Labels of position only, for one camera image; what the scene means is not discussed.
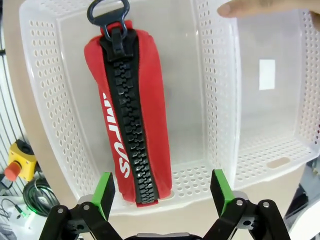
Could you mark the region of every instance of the black zipper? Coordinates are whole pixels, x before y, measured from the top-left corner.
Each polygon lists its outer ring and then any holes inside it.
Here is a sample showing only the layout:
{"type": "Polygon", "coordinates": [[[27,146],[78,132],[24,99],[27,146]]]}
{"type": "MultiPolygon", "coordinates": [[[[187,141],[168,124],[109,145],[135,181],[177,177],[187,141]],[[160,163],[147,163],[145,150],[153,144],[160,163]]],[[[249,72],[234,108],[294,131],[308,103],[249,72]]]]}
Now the black zipper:
{"type": "Polygon", "coordinates": [[[104,67],[111,99],[117,117],[123,144],[133,174],[136,203],[149,204],[159,198],[151,171],[147,141],[143,125],[139,93],[139,41],[135,30],[121,44],[126,54],[117,54],[114,44],[101,37],[104,67]]]}

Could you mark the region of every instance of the finger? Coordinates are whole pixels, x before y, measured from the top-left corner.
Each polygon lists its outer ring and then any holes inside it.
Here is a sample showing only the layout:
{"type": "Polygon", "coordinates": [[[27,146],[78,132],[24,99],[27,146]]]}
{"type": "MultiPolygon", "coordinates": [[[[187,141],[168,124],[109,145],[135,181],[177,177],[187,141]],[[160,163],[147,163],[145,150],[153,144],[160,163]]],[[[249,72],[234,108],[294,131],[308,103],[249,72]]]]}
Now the finger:
{"type": "Polygon", "coordinates": [[[238,18],[256,14],[281,12],[301,8],[308,0],[232,0],[220,6],[217,12],[222,17],[238,18]]]}
{"type": "Polygon", "coordinates": [[[320,14],[310,11],[314,28],[320,31],[320,14]]]}

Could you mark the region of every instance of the plastic bin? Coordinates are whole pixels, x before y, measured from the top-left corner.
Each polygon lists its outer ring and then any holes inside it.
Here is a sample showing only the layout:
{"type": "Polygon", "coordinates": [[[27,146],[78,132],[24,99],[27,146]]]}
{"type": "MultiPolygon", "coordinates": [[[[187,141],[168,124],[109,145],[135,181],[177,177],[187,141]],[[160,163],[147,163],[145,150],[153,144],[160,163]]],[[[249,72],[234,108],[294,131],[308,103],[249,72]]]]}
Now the plastic bin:
{"type": "MultiPolygon", "coordinates": [[[[310,16],[292,11],[224,19],[216,13],[224,2],[131,1],[126,19],[154,37],[161,58],[173,187],[168,199],[143,208],[117,192],[112,215],[153,213],[210,198],[213,168],[223,168],[230,185],[241,189],[318,155],[318,33],[310,16]],[[286,164],[275,168],[278,159],[286,164]]],[[[98,88],[83,53],[100,34],[86,17],[90,3],[26,0],[20,8],[34,97],[77,198],[94,191],[102,172],[114,170],[98,88]]],[[[121,3],[100,5],[96,14],[121,3]]]]}

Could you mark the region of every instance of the red pencil case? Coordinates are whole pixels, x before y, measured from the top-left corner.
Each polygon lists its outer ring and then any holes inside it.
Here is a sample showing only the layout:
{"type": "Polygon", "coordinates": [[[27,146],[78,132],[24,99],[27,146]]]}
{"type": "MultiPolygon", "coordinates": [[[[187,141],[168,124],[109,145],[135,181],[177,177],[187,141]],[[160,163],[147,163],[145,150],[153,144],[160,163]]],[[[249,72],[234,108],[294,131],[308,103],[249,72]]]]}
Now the red pencil case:
{"type": "Polygon", "coordinates": [[[125,22],[84,48],[98,84],[115,176],[125,200],[155,204],[171,193],[172,177],[164,86],[154,39],[125,22]]]}

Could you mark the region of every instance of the bolt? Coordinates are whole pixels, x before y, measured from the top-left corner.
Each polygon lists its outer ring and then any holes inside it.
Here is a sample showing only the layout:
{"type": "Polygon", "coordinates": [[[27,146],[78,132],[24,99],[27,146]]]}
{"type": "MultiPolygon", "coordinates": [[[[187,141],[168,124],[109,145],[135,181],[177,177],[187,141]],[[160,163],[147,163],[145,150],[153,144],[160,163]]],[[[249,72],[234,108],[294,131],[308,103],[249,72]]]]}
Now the bolt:
{"type": "Polygon", "coordinates": [[[265,201],[265,202],[263,203],[263,206],[264,206],[265,208],[268,208],[268,207],[270,207],[270,204],[265,201]]]}
{"type": "Polygon", "coordinates": [[[237,204],[238,206],[242,206],[242,205],[244,204],[244,202],[243,202],[242,200],[237,200],[237,201],[236,201],[236,204],[237,204]]]}

